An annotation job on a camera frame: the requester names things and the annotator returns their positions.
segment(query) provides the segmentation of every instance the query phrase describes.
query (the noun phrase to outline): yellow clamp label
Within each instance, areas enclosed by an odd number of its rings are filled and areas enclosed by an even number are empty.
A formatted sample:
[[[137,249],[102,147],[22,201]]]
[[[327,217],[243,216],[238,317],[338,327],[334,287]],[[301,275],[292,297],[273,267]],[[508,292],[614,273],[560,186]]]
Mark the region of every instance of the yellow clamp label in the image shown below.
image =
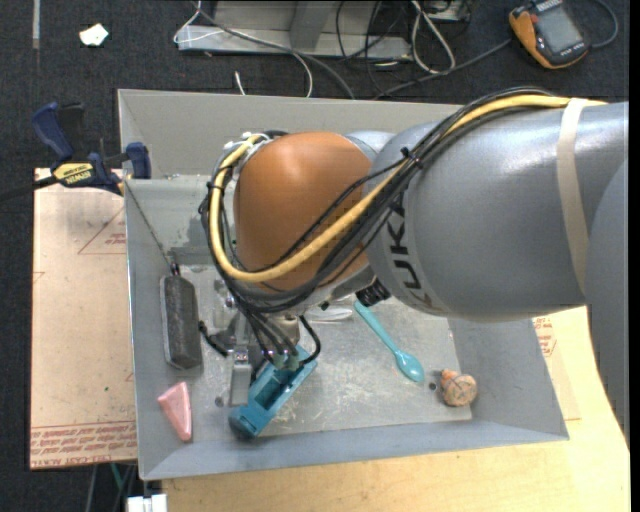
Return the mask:
[[[90,163],[68,163],[62,164],[53,175],[58,181],[63,181],[66,185],[73,185],[93,176],[93,166]]]

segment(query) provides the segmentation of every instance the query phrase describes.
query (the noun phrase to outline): gray sponge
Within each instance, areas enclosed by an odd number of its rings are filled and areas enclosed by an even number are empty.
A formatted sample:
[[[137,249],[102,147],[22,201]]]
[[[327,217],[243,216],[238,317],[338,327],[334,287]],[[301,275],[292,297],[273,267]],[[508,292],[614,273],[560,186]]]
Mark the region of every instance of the gray sponge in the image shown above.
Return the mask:
[[[187,370],[202,364],[196,289],[180,275],[160,280],[160,303],[167,363]]]

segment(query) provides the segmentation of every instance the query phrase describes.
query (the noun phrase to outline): teal object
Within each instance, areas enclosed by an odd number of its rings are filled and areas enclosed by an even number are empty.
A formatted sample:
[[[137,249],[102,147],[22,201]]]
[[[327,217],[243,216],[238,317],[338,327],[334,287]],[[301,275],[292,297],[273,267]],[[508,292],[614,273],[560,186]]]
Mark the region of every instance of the teal object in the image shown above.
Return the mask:
[[[367,325],[373,329],[373,332],[375,332],[389,350],[393,352],[400,371],[411,380],[415,382],[422,382],[424,380],[424,369],[422,368],[420,361],[411,354],[408,354],[397,347],[391,339],[391,336],[389,336],[385,328],[382,327],[382,324],[367,306],[359,300],[356,300],[354,307],[364,321],[367,322]]]
[[[299,358],[309,357],[308,352],[302,347],[297,349],[296,364]],[[291,370],[287,364],[284,368],[276,368],[273,364],[267,363],[265,369],[249,388],[247,405],[235,407],[229,413],[231,430],[240,438],[258,437],[317,365],[317,361],[313,360]]]

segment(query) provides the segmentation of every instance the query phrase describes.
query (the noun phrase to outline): yellow cable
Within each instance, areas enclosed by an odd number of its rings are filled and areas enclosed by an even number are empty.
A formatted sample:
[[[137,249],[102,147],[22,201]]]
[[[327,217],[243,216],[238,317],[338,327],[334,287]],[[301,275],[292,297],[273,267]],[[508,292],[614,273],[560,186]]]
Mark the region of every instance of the yellow cable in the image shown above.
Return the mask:
[[[464,126],[470,121],[480,116],[483,116],[485,114],[488,114],[490,112],[495,112],[497,110],[503,110],[503,109],[512,108],[512,107],[522,107],[522,106],[560,108],[560,107],[565,107],[567,103],[569,103],[570,99],[571,98],[527,94],[527,95],[513,96],[511,98],[503,98],[496,101],[492,101],[466,114],[446,132],[446,135],[450,134],[451,132],[455,131],[461,126]],[[598,102],[598,101],[589,102],[589,105],[602,105],[602,104],[604,104],[604,102]],[[322,234],[320,234],[314,240],[311,240],[300,252],[294,254],[287,260],[276,265],[275,267],[269,268],[267,270],[262,270],[259,272],[246,272],[234,267],[233,264],[227,258],[224,248],[222,247],[220,231],[218,229],[218,218],[220,215],[221,189],[222,189],[222,184],[224,183],[225,177],[228,173],[228,167],[233,165],[233,163],[235,163],[235,161],[237,161],[248,149],[248,147],[250,147],[251,144],[253,143],[253,141],[249,142],[249,140],[247,142],[248,144],[238,148],[234,153],[229,155],[229,157],[227,157],[223,161],[223,163],[220,165],[220,168],[222,169],[222,171],[218,174],[215,180],[215,183],[213,185],[211,201],[209,204],[209,229],[211,234],[213,253],[216,260],[222,267],[222,269],[230,277],[234,279],[238,279],[240,281],[245,281],[250,283],[261,283],[265,281],[270,281],[272,279],[277,279],[278,277],[281,277],[284,274],[287,274],[288,272],[291,272],[292,270],[294,270],[295,268],[299,267],[304,262],[306,262],[308,259],[310,259],[325,245],[330,243],[332,240],[335,240],[337,237],[341,236],[342,233],[347,229],[349,229],[351,225],[360,217],[360,215],[362,215],[364,210],[373,202],[375,197],[387,185],[387,183],[391,181],[391,179],[398,173],[402,165],[406,162],[406,160],[402,161],[398,165],[398,167],[396,167],[373,190],[371,190],[364,198],[362,198],[358,203],[356,203],[353,207],[351,207],[351,209],[345,212],[338,220],[336,220]]]

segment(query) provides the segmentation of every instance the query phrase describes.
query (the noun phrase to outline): small shell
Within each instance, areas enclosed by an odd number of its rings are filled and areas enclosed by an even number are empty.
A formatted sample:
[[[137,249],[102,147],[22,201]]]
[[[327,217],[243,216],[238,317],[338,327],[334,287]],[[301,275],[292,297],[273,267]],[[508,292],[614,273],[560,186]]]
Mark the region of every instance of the small shell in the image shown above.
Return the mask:
[[[478,395],[476,380],[471,375],[459,374],[454,370],[442,370],[440,385],[444,402],[453,407],[469,405]]]

